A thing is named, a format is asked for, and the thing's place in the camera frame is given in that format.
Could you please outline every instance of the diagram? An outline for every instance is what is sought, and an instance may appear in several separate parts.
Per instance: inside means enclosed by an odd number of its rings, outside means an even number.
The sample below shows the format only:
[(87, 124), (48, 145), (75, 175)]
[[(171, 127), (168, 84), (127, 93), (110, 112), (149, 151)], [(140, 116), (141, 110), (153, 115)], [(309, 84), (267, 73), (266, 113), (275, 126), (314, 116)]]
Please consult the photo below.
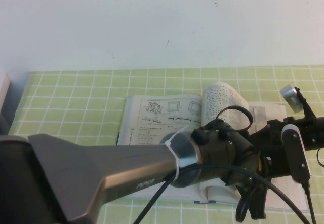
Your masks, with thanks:
[(159, 104), (157, 104), (156, 102), (149, 102), (147, 108), (147, 111), (154, 113), (154, 114), (162, 114), (161, 111), (161, 106)]
[(168, 111), (179, 111), (180, 101), (168, 102)]
[(143, 121), (149, 121), (149, 122), (155, 122), (155, 123), (158, 123), (160, 124), (161, 123), (161, 120), (160, 119), (155, 119), (155, 118), (147, 118), (147, 117), (144, 117), (142, 118)]
[(200, 121), (196, 120), (196, 119), (192, 119), (190, 117), (185, 117), (185, 116), (173, 116), (173, 117), (168, 117), (168, 120), (185, 120), (185, 121), (189, 121), (189, 122), (194, 122), (194, 123), (201, 123)]
[(188, 110), (195, 115), (201, 114), (201, 105), (198, 102), (191, 101)]

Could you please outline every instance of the black wire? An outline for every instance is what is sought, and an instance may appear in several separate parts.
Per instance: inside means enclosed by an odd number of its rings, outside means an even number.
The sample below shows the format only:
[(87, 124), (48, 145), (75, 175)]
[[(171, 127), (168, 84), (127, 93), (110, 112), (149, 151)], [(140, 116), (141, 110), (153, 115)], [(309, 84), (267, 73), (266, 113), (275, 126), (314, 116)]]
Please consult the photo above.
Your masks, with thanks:
[[(249, 172), (243, 168), (228, 165), (228, 164), (210, 164), (210, 165), (191, 165), (184, 167), (180, 169), (180, 173), (196, 170), (196, 169), (204, 169), (204, 168), (222, 168), (222, 169), (228, 169), (234, 172), (240, 172), (243, 173), (252, 179), (263, 183), (266, 185), (269, 189), (274, 191), (283, 201), (286, 202), (286, 204), (295, 212), (295, 214), (300, 218), (300, 220), (304, 224), (310, 224), (307, 218), (303, 215), (303, 213), (297, 208), (297, 206), (276, 186), (274, 186), (271, 182), (267, 181), (261, 176), (256, 175), (255, 173)], [(139, 224), (144, 216), (147, 214), (147, 212), (150, 210), (150, 208), (154, 205), (154, 203), (157, 201), (157, 199), (160, 197), (160, 195), (164, 192), (164, 190), (172, 183), (173, 179), (175, 178), (176, 174), (174, 173), (160, 188), (159, 190), (154, 194), (152, 199), (147, 203), (145, 208), (142, 210), (140, 215), (137, 217), (137, 219), (134, 221), (134, 224)]]
[(319, 158), (318, 158), (319, 150), (320, 150), (320, 149), (318, 149), (318, 150), (317, 150), (317, 153), (316, 153), (317, 162), (319, 163), (319, 165), (320, 165), (321, 167), (324, 167), (324, 164), (323, 164), (322, 162), (320, 162), (320, 161), (319, 161)]
[(308, 185), (302, 185), (302, 187), (305, 190), (305, 194), (306, 194), (306, 197), (307, 197), (307, 202), (308, 202), (308, 206), (309, 206), (310, 217), (312, 218), (312, 223), (316, 224), (312, 199), (310, 197), (309, 183), (308, 183)]

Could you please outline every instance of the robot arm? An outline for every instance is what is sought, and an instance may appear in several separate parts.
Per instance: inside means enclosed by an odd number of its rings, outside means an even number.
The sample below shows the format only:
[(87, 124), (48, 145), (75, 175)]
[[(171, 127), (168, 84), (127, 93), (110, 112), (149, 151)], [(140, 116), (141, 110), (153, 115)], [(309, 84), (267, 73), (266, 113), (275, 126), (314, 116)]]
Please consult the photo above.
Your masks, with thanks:
[[(193, 132), (177, 134), (171, 148), (180, 168), (230, 164), (271, 180), (291, 175), (286, 151), (295, 148), (286, 148), (281, 136), (274, 135), (286, 124), (294, 123), (289, 120), (268, 122), (270, 127), (251, 137), (247, 132), (230, 130), (222, 120), (215, 120)], [(315, 133), (319, 135), (316, 139), (321, 139), (324, 130), (316, 122), (322, 121), (314, 118), (295, 124), (301, 138)], [(305, 146), (306, 150), (314, 148), (322, 148), (322, 142), (318, 140), (316, 147)], [(280, 162), (287, 167), (276, 168)], [(79, 146), (44, 134), (30, 136), (28, 140), (3, 136), (0, 176), (5, 181), (0, 180), (0, 222), (95, 223), (104, 203), (167, 180), (175, 173), (176, 166), (174, 154), (164, 144)], [(254, 185), (243, 174), (223, 169), (194, 170), (180, 174), (172, 185), (182, 188), (213, 178), (235, 184), (241, 193), (237, 221), (244, 220), (247, 209), (253, 219), (265, 218), (267, 188)]]

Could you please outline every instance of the white paper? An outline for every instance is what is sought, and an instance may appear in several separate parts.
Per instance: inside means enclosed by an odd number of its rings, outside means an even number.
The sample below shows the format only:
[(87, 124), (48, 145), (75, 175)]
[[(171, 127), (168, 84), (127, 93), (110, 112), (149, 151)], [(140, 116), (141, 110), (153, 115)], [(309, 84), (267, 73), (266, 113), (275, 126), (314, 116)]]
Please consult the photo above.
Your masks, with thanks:
[(200, 96), (134, 96), (126, 103), (118, 145), (159, 144), (169, 133), (200, 125)]
[[(249, 109), (249, 104), (229, 84), (217, 82), (207, 86), (202, 93), (201, 125), (214, 120), (224, 108), (232, 105)], [(237, 110), (226, 110), (220, 117), (234, 129), (245, 128), (248, 125), (246, 116)]]
[[(130, 194), (129, 197), (152, 198), (152, 196), (162, 185), (163, 183), (156, 184), (154, 186)], [(207, 189), (205, 188), (204, 190), (200, 191), (199, 184), (194, 184), (185, 188), (175, 188), (173, 186), (168, 186), (167, 189), (162, 193), (160, 198), (166, 200), (190, 200), (206, 202)]]

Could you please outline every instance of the table surface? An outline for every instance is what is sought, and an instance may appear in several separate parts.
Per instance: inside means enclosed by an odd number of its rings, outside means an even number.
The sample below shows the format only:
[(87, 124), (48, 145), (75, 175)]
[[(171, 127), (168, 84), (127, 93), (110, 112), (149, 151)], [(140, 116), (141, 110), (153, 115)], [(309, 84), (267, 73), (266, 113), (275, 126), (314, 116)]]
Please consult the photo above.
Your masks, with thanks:
[[(279, 90), (301, 88), (317, 116), (324, 115), (324, 65), (292, 67), (188, 68), (30, 73), (10, 134), (46, 133), (79, 145), (114, 145), (125, 97), (197, 94), (209, 83), (224, 81), (247, 101), (285, 103)], [(289, 115), (294, 114), (287, 106)], [(314, 151), (307, 152), (317, 223), (324, 223), (324, 171)], [(122, 198), (104, 205), (98, 223), (133, 223), (147, 199)], [(244, 223), (301, 223), (291, 211), (268, 210), (266, 220)], [(236, 223), (235, 206), (158, 201), (142, 223)]]

